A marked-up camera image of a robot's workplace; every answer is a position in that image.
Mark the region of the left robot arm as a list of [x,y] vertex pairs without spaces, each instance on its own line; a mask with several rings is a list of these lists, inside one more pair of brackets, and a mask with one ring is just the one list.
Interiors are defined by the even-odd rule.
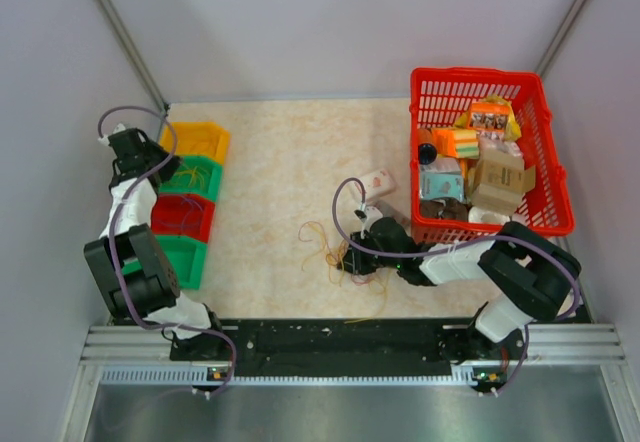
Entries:
[[229,353],[216,314],[179,287],[174,266],[152,231],[159,188],[181,159],[123,124],[100,141],[111,148],[112,197],[107,224],[83,254],[113,319],[172,334],[174,360],[213,360]]

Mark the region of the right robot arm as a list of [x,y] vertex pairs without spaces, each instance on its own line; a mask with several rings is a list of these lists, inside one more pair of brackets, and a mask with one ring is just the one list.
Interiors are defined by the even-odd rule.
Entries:
[[392,268],[423,287],[489,280],[499,289],[466,330],[466,347],[478,357],[492,356],[517,329],[556,320],[567,297],[580,295],[580,262],[519,222],[509,220],[496,234],[462,244],[425,244],[373,206],[355,214],[362,226],[349,235],[338,269],[364,276]]

